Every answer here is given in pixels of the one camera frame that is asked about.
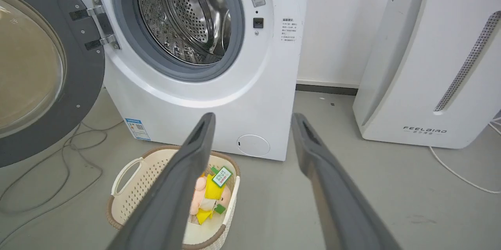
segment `laundry basket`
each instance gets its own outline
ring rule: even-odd
[[[113,183],[106,210],[106,217],[112,226],[116,227],[116,229],[123,227],[134,208],[139,204],[157,176],[179,148],[180,146],[176,145],[166,145],[152,149],[138,159],[129,162],[120,171]],[[118,186],[120,181],[126,172],[136,164],[138,164],[136,171],[119,191]],[[226,167],[234,175],[227,181],[227,186],[231,190],[229,207],[222,214],[215,212],[213,218],[207,220],[202,225],[191,223],[191,221],[194,221],[194,218],[190,216],[182,245],[182,248],[185,250],[220,249],[228,235],[235,210],[236,194],[240,184],[240,169],[229,156],[214,151],[211,152],[208,167],[205,170],[206,174],[214,175],[211,167],[218,169]]]

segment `blue and white sticker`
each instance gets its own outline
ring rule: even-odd
[[[125,121],[127,122],[127,125],[129,125],[130,131],[136,139],[151,140],[150,136],[148,136],[148,133],[144,129],[141,120],[125,118]]]

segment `black baseboard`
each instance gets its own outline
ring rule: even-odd
[[[338,86],[312,86],[296,84],[296,91],[316,92],[336,95],[357,95],[356,88],[340,88]]]

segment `wall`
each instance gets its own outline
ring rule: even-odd
[[[308,0],[298,84],[358,88],[387,0]]]

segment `power cord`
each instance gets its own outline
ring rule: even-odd
[[[118,123],[118,124],[116,124],[116,125],[114,125],[114,126],[112,126],[112,127],[106,128],[106,129],[95,129],[95,128],[91,127],[91,126],[86,125],[84,122],[81,122],[80,124],[78,124],[77,128],[75,129],[75,131],[73,132],[73,134],[70,136],[70,138],[65,141],[63,147],[61,147],[59,150],[57,150],[56,152],[52,153],[51,155],[45,157],[44,159],[41,159],[39,162],[37,162],[36,164],[34,164],[30,169],[28,169],[26,172],[24,172],[22,175],[20,175],[20,177],[18,177],[14,182],[12,182],[11,184],[9,184],[9,186],[0,195],[0,202],[2,202],[2,198],[4,198],[5,193],[7,193],[7,191],[9,189],[11,189],[11,187],[13,187],[15,184],[17,184],[20,181],[20,179],[22,179],[27,173],[29,173],[31,170],[33,170],[34,168],[36,168],[38,165],[40,165],[42,162],[46,161],[50,157],[56,155],[58,152],[61,152],[61,159],[63,159],[63,163],[64,163],[65,168],[66,168],[66,176],[65,176],[65,179],[64,179],[63,183],[58,187],[58,189],[54,192],[54,194],[52,194],[48,199],[44,200],[43,202],[38,203],[38,204],[36,204],[36,205],[34,205],[32,207],[29,207],[27,209],[9,211],[9,210],[5,210],[5,209],[3,209],[3,208],[0,207],[0,212],[3,213],[3,214],[19,214],[19,213],[24,213],[24,212],[27,212],[27,211],[31,211],[33,209],[36,209],[36,208],[41,207],[42,205],[46,204],[52,198],[54,198],[61,191],[61,189],[63,189],[63,187],[66,185],[66,183],[68,182],[68,179],[70,177],[71,171],[70,171],[68,163],[66,162],[66,159],[65,159],[65,148],[69,147],[71,150],[76,151],[77,154],[80,156],[80,158],[84,162],[86,162],[87,164],[89,164],[90,166],[96,168],[99,171],[99,175],[93,181],[91,181],[90,184],[86,185],[83,189],[81,189],[80,191],[78,191],[77,193],[75,193],[74,195],[72,195],[70,198],[68,198],[67,200],[63,201],[62,203],[59,203],[56,206],[54,206],[54,207],[52,207],[52,208],[50,208],[50,209],[48,209],[48,210],[46,210],[46,211],[44,211],[44,212],[36,215],[36,216],[34,216],[33,218],[25,221],[19,227],[15,228],[13,231],[11,231],[9,234],[7,234],[7,236],[4,237],[0,241],[0,248],[3,248],[2,244],[4,243],[4,241],[7,240],[17,230],[19,230],[20,228],[24,227],[25,225],[27,225],[31,221],[35,220],[36,218],[38,218],[40,216],[43,216],[44,214],[46,214],[46,213],[48,213],[48,212],[50,212],[50,211],[52,211],[54,209],[57,209],[61,205],[69,202],[70,200],[72,200],[73,198],[75,198],[80,193],[83,193],[84,191],[86,191],[87,188],[89,188],[90,186],[92,186],[93,183],[95,183],[97,180],[99,180],[101,178],[101,176],[103,174],[103,169],[100,166],[98,166],[98,165],[94,164],[93,162],[91,162],[90,160],[86,159],[86,157],[82,154],[81,151],[82,150],[86,150],[86,149],[90,149],[90,148],[94,148],[94,147],[100,145],[101,143],[103,143],[106,140],[106,138],[108,137],[107,131],[113,129],[114,127],[117,127],[118,125],[120,125],[122,123],[123,123],[123,121],[120,122],[120,123]],[[80,129],[81,126],[87,127],[90,130],[89,131],[85,131],[85,132],[77,133],[77,131]],[[91,133],[91,132],[100,132],[100,133],[103,134],[104,137],[98,143],[95,143],[93,145],[86,146],[86,147],[77,147],[75,144],[72,143],[73,139],[76,136],[80,136],[82,134]]]
[[[496,118],[496,119],[494,119],[494,120],[491,120],[491,122],[489,123],[489,126],[490,126],[492,129],[494,129],[494,131],[496,131],[499,135],[501,135],[501,131],[499,131],[499,129],[497,129],[496,127],[494,127],[494,125],[492,124],[492,123],[494,123],[494,124],[496,124],[496,125],[501,126],[501,124],[500,124],[500,123],[496,122],[497,120],[501,120],[501,117],[500,117],[500,118]],[[458,173],[454,172],[451,168],[449,168],[449,166],[447,166],[445,163],[443,163],[443,162],[442,162],[442,160],[440,160],[440,158],[437,156],[437,154],[436,154],[436,153],[435,153],[435,151],[433,150],[433,147],[428,146],[428,148],[430,148],[430,150],[431,150],[431,154],[433,154],[433,156],[435,156],[435,159],[437,159],[437,161],[438,161],[440,164],[442,164],[442,166],[444,166],[444,168],[446,168],[447,170],[449,170],[449,172],[451,172],[451,173],[453,173],[454,175],[456,175],[456,177],[458,177],[458,178],[462,179],[463,181],[465,181],[466,183],[471,184],[472,186],[474,186],[474,187],[476,187],[476,188],[480,189],[481,191],[485,191],[485,192],[492,193],[492,194],[499,194],[499,193],[501,193],[501,191],[489,191],[488,189],[483,188],[483,187],[480,187],[480,186],[478,186],[478,185],[476,185],[476,184],[472,183],[471,181],[469,181],[469,180],[467,180],[467,179],[463,178],[463,177],[462,177],[462,176],[460,176]]]

